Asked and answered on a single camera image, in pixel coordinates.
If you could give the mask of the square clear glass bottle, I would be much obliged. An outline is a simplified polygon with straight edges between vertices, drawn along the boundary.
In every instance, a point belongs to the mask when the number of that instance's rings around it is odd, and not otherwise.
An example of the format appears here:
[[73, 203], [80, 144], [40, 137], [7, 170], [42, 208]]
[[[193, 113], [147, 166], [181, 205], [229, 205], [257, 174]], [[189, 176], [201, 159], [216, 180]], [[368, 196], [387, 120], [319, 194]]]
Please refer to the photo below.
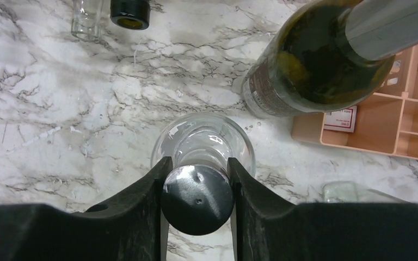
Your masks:
[[103, 5], [103, 0], [74, 0], [71, 35], [86, 42], [99, 41]]

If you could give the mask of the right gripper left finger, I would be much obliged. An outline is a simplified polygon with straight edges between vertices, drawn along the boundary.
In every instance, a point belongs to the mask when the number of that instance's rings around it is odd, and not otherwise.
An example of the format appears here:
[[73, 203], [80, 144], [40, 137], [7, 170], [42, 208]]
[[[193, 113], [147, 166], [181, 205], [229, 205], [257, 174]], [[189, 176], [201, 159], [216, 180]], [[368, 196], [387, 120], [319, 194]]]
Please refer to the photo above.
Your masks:
[[145, 176], [84, 212], [42, 203], [0, 204], [0, 260], [165, 260], [169, 224], [162, 158]]

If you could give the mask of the clear bottle silver cap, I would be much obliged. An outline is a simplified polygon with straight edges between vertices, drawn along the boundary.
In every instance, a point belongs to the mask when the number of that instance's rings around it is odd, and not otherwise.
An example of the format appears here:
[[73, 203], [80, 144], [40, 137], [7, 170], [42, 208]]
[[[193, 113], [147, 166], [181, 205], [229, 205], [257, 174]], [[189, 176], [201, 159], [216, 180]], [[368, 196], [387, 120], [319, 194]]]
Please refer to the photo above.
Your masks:
[[235, 199], [228, 160], [236, 158], [252, 176], [255, 153], [244, 130], [230, 118], [215, 113], [191, 113], [169, 123], [158, 137], [151, 166], [171, 157], [161, 197], [162, 212], [177, 230], [207, 235], [230, 217]]

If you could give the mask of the green wine bottle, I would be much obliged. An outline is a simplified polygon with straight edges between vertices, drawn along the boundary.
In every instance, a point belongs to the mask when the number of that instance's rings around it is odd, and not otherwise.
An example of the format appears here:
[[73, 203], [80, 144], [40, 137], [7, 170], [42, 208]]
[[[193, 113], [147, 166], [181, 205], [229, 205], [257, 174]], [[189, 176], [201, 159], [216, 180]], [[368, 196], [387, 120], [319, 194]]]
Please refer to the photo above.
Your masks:
[[110, 20], [117, 26], [130, 30], [149, 27], [149, 0], [111, 0]]
[[259, 118], [349, 108], [382, 85], [418, 44], [418, 1], [312, 1], [267, 45], [242, 83]]

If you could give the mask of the peach plastic file organizer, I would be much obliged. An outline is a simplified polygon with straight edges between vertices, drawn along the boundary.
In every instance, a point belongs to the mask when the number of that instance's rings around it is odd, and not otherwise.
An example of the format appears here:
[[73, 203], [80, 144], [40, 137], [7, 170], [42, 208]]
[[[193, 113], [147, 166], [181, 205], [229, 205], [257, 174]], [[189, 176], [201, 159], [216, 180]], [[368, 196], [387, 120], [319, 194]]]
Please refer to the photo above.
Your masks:
[[343, 113], [296, 116], [297, 141], [418, 160], [418, 45], [396, 55], [382, 87]]

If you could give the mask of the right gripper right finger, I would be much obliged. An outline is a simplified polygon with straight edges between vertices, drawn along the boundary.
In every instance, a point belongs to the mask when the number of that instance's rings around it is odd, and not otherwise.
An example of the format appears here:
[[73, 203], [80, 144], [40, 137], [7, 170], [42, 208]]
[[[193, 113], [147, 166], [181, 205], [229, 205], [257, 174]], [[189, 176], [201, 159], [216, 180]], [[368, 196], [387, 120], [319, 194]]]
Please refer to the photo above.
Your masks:
[[293, 204], [228, 160], [236, 260], [418, 260], [418, 204]]

